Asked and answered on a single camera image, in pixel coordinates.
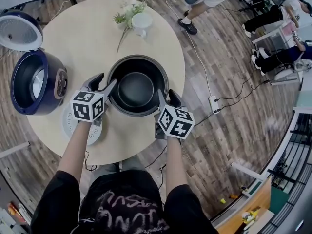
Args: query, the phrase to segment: rice cooker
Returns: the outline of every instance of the rice cooker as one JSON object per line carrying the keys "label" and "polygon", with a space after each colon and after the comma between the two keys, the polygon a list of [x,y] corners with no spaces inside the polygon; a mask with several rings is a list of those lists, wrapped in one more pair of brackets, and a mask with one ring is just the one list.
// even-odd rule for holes
{"label": "rice cooker", "polygon": [[45,115],[59,106],[67,88],[67,73],[55,56],[39,49],[43,33],[30,15],[13,10],[0,16],[0,44],[26,53],[11,78],[11,101],[24,115]]}

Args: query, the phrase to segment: black pot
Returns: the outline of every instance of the black pot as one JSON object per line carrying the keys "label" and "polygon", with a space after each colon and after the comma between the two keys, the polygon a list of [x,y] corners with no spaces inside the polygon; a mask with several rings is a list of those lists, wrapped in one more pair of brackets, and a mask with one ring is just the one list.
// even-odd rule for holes
{"label": "black pot", "polygon": [[157,90],[168,94],[169,82],[163,67],[154,59],[133,55],[119,60],[111,69],[107,82],[117,79],[109,100],[118,110],[142,117],[158,109]]}
{"label": "black pot", "polygon": [[[41,81],[34,89],[34,83]],[[67,87],[66,69],[55,56],[42,50],[25,53],[11,79],[11,101],[25,115],[45,115],[63,100]]]}

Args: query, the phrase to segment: wooden floor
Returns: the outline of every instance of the wooden floor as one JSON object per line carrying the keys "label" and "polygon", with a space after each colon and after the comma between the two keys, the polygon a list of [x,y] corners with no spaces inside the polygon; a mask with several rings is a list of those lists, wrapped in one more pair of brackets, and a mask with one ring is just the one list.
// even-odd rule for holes
{"label": "wooden floor", "polygon": [[[25,11],[35,18],[39,16],[42,21],[49,21],[63,1],[47,0],[44,4],[35,2],[27,5]],[[183,99],[199,122],[211,113],[203,67],[165,0],[146,1],[167,20],[180,40],[186,64]],[[168,3],[181,17],[188,9],[184,0],[168,0]],[[69,2],[65,3],[63,10],[69,6]],[[222,6],[237,10],[243,4],[238,0],[229,0]],[[250,65],[253,45],[241,28],[241,24],[250,17],[251,13],[232,12],[218,6],[194,20],[198,34],[191,37],[207,69],[212,94],[217,98],[236,96],[254,68]],[[0,56],[6,50],[1,48]],[[0,149],[6,150],[25,141],[30,141],[31,146],[1,159],[0,170],[22,203],[33,212],[56,171],[60,157],[44,146],[32,131],[27,118],[17,114],[10,102],[9,84],[16,60],[16,51],[10,56],[7,53],[0,60]],[[241,96],[249,93],[251,84],[255,87],[261,81],[263,78],[256,71],[251,81],[244,86]],[[252,178],[232,169],[231,162],[235,161],[256,172],[268,162],[290,122],[297,91],[297,84],[275,87],[262,85],[237,105],[223,109],[218,115],[196,126],[183,142],[183,160],[189,183],[208,217],[224,209],[231,202],[229,195],[239,194],[240,186],[252,181]],[[219,105],[235,101],[237,99],[220,100]],[[139,157],[147,165],[160,154],[164,146],[164,141],[155,141]],[[158,185],[161,183],[159,167],[165,162],[166,153],[148,168]],[[82,195],[86,193],[89,177],[86,171],[82,177]],[[165,201],[165,185],[160,192]],[[222,198],[226,199],[226,204],[220,202]]]}

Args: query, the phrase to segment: white cube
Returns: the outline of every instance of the white cube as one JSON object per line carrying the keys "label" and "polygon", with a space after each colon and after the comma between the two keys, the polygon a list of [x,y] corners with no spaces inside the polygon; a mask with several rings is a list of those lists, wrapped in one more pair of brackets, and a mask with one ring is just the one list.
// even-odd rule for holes
{"label": "white cube", "polygon": [[76,90],[70,99],[73,118],[93,122],[104,113],[104,95]]}
{"label": "white cube", "polygon": [[195,120],[192,113],[165,105],[158,123],[167,136],[186,139],[195,125]]}

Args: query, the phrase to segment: round table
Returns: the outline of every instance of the round table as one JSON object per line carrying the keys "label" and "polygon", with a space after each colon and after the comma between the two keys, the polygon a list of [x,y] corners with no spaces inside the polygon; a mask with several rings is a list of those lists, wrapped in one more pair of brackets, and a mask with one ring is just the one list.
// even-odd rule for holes
{"label": "round table", "polygon": [[[43,30],[46,52],[58,57],[68,71],[68,88],[64,103],[45,116],[27,116],[39,139],[53,152],[62,156],[69,138],[62,130],[61,117],[75,90],[83,82],[104,73],[103,88],[112,66],[121,58],[140,54],[158,61],[165,69],[169,87],[182,95],[185,78],[184,57],[176,34],[166,20],[153,9],[145,12],[153,18],[146,39],[132,30],[124,38],[117,53],[122,31],[113,21],[121,6],[131,0],[87,0],[78,3],[56,16]],[[154,114],[130,117],[109,101],[103,117],[100,138],[87,147],[87,163],[100,165],[127,159],[148,147],[154,138]]]}

